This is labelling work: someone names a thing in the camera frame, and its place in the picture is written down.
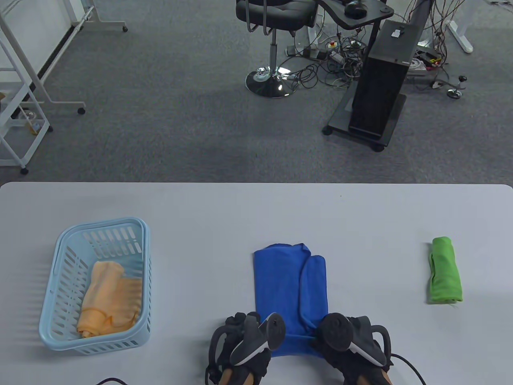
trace plastic bottle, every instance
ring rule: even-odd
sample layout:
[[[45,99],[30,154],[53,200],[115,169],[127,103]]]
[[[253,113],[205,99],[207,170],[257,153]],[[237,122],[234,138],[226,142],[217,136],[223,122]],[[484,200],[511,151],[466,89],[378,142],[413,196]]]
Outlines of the plastic bottle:
[[[41,125],[37,121],[37,114],[33,111],[24,110],[27,118],[27,127],[32,135],[37,135],[41,129]]]

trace chair seat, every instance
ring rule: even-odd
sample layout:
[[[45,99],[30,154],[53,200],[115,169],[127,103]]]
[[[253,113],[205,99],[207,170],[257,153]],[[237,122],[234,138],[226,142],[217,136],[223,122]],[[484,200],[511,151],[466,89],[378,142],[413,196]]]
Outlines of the chair seat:
[[[262,0],[249,0],[249,21],[252,24],[263,25],[264,7]],[[291,0],[283,5],[267,6],[266,25],[283,31],[297,31],[304,26],[313,27],[317,4],[315,0]],[[237,0],[235,6],[237,18],[246,21],[246,0]]]

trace black pc case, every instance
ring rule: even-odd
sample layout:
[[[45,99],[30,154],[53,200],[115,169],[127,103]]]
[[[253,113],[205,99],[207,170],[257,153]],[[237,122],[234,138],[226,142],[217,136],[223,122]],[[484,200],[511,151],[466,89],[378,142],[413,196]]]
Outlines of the black pc case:
[[[386,20],[365,61],[349,130],[381,137],[417,47],[418,26]],[[399,31],[399,37],[392,34]]]

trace rolled green towel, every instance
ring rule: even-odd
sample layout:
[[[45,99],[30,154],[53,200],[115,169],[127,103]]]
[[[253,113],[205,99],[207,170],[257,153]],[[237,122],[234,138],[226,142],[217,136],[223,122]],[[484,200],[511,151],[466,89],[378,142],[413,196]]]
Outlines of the rolled green towel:
[[[431,282],[429,293],[431,303],[455,303],[463,301],[460,273],[452,242],[447,237],[433,239],[429,256]]]

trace office chair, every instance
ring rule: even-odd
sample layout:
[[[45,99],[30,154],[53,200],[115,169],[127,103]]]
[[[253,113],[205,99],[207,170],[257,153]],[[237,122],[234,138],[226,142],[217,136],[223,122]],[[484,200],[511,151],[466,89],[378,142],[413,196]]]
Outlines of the office chair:
[[[276,67],[276,31],[289,31],[295,36],[304,26],[313,27],[317,14],[315,0],[236,0],[235,14],[246,22],[249,32],[262,26],[265,35],[272,34],[269,66],[250,72],[246,77],[247,89],[266,98],[282,98],[293,93],[283,82],[290,71]]]

